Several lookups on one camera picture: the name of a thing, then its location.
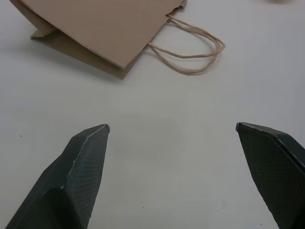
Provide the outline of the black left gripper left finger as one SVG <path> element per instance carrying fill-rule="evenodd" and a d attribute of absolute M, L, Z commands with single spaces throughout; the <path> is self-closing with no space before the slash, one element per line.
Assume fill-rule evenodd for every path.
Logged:
<path fill-rule="evenodd" d="M 110 127 L 85 129 L 42 172 L 8 229 L 86 229 L 102 181 Z"/>

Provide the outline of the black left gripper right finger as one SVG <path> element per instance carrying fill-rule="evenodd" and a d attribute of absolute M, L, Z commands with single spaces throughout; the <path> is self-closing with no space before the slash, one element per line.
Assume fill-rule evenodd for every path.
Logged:
<path fill-rule="evenodd" d="M 305 227 L 305 149 L 289 134 L 236 125 L 252 179 L 281 229 Z"/>

